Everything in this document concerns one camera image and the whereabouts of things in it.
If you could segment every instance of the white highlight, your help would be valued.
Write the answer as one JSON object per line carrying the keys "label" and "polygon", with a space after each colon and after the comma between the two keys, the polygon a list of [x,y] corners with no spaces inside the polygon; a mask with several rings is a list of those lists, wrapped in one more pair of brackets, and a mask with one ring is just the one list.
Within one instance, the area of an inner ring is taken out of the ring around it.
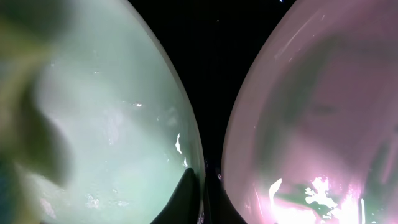
{"label": "white highlight", "polygon": [[311,204],[312,202],[318,202],[318,204],[326,205],[330,209],[337,207],[337,204],[333,201],[333,199],[326,196],[326,191],[329,191],[329,180],[325,180],[324,182],[322,182],[322,179],[320,177],[317,177],[312,182],[312,185],[316,188],[318,193],[316,194],[310,188],[305,189],[305,193],[311,195],[305,198],[305,201],[308,204]]}
{"label": "white highlight", "polygon": [[362,206],[362,224],[365,224],[365,201],[361,199],[361,206]]}
{"label": "white highlight", "polygon": [[278,224],[315,224],[317,218],[313,211],[299,210],[295,208],[281,208],[274,202],[275,193],[279,190],[282,179],[273,183],[269,188],[269,198],[272,212]]}
{"label": "white highlight", "polygon": [[259,208],[260,208],[260,212],[261,212],[261,217],[264,217],[264,216],[262,215],[261,203],[260,203],[259,195],[257,194],[257,190],[254,189],[254,192],[256,193],[257,201],[259,202]]}
{"label": "white highlight", "polygon": [[188,168],[188,164],[187,164],[187,158],[186,157],[184,157],[184,166],[186,167],[186,168]]}
{"label": "white highlight", "polygon": [[181,151],[181,149],[180,149],[180,133],[178,134],[178,136],[177,136],[177,142],[175,143],[175,147],[177,148],[177,151],[180,153],[180,154],[182,154],[182,151]]}

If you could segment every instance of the pink translucent surface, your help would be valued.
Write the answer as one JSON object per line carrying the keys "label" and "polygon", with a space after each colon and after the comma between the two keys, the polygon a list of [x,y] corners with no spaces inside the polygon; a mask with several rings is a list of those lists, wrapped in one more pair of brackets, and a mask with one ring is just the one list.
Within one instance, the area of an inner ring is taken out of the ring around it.
{"label": "pink translucent surface", "polygon": [[395,1],[306,0],[276,28],[224,148],[224,187],[248,223],[398,223],[393,21]]}

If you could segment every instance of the black background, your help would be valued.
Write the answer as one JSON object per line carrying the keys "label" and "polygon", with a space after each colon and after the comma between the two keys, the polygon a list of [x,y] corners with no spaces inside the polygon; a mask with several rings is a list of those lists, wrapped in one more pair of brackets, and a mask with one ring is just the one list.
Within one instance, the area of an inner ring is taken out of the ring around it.
{"label": "black background", "polygon": [[294,0],[129,0],[190,99],[205,160],[221,167],[229,116],[256,55]]}

